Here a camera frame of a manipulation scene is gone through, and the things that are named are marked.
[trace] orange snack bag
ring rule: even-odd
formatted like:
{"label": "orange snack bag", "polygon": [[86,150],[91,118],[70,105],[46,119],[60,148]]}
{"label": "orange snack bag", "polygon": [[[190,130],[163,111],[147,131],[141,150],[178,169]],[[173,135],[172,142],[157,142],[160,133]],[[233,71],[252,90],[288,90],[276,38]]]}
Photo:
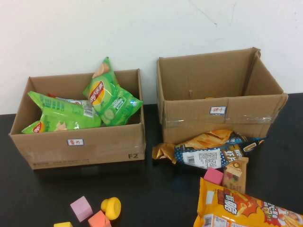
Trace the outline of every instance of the orange snack bag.
{"label": "orange snack bag", "polygon": [[303,227],[303,216],[200,180],[194,227]]}

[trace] green chip bag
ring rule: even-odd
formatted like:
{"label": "green chip bag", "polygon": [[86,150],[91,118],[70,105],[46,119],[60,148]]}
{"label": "green chip bag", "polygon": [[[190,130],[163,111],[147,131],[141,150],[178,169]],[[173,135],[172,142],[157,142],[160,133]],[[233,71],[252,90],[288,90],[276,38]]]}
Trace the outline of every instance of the green chip bag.
{"label": "green chip bag", "polygon": [[22,130],[23,133],[87,129],[101,125],[93,107],[68,103],[33,91],[28,95],[40,107],[42,115],[39,121]]}
{"label": "green chip bag", "polygon": [[83,94],[106,126],[124,125],[143,102],[121,88],[106,57]]}

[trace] pink block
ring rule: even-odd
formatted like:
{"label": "pink block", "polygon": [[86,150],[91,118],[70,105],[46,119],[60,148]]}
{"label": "pink block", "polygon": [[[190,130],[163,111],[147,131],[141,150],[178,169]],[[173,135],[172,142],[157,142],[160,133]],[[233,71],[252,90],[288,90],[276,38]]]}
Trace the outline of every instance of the pink block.
{"label": "pink block", "polygon": [[214,168],[209,167],[203,179],[211,183],[220,185],[223,179],[223,173]]}
{"label": "pink block", "polygon": [[89,219],[89,225],[90,227],[112,227],[102,211],[99,211]]}
{"label": "pink block", "polygon": [[71,208],[80,222],[93,214],[93,210],[84,196],[73,202]]}

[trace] snack bag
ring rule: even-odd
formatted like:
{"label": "snack bag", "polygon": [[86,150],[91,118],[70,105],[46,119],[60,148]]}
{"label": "snack bag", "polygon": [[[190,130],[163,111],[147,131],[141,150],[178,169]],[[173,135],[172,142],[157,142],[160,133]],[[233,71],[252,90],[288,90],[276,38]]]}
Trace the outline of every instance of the snack bag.
{"label": "snack bag", "polygon": [[60,99],[62,101],[65,101],[65,102],[69,102],[69,103],[75,103],[75,104],[78,104],[78,105],[84,105],[84,106],[90,106],[92,107],[93,105],[90,103],[89,100],[76,100],[76,99],[66,99],[66,98],[60,98],[60,97],[56,97],[56,96],[53,96],[51,94],[47,94],[47,96],[49,97],[52,97],[52,98],[56,98],[56,99]]}
{"label": "snack bag", "polygon": [[180,143],[174,149],[172,144],[161,143],[153,147],[152,158],[169,158],[174,164],[180,162],[203,169],[221,168],[247,156],[263,141],[227,129],[213,130]]}
{"label": "snack bag", "polygon": [[101,119],[93,107],[61,101],[30,91],[28,95],[42,110],[41,119],[23,133],[62,131],[100,127]]}
{"label": "snack bag", "polygon": [[258,147],[264,139],[242,142],[238,144],[225,144],[216,148],[209,149],[179,149],[175,148],[175,156],[178,162],[191,166],[208,169],[225,167],[240,157],[246,157]]}
{"label": "snack bag", "polygon": [[106,126],[126,124],[143,103],[119,86],[108,57],[93,75],[83,94]]}
{"label": "snack bag", "polygon": [[248,157],[240,157],[224,167],[222,185],[225,188],[245,193],[247,163]]}
{"label": "snack bag", "polygon": [[245,137],[240,133],[235,133],[228,129],[212,130],[203,133],[191,140],[184,143],[180,143],[175,147],[175,150],[197,150],[216,148],[223,144],[239,144],[246,141],[254,141],[260,138],[257,137]]}
{"label": "snack bag", "polygon": [[303,216],[200,180],[194,227],[303,227]]}

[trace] open cardboard box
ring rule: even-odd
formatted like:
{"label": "open cardboard box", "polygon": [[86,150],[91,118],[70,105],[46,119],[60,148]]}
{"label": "open cardboard box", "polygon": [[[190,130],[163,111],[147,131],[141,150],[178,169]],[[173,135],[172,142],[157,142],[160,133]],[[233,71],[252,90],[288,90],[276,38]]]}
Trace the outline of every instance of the open cardboard box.
{"label": "open cardboard box", "polygon": [[[143,106],[127,125],[68,131],[22,134],[41,117],[29,91],[69,99],[86,99],[82,94],[93,73],[29,77],[10,136],[32,169],[143,160],[145,128]],[[140,70],[115,71],[121,87],[142,100]],[[81,146],[68,141],[80,140]]]}
{"label": "open cardboard box", "polygon": [[163,140],[173,144],[216,129],[265,137],[288,99],[257,48],[159,58],[157,96]]}

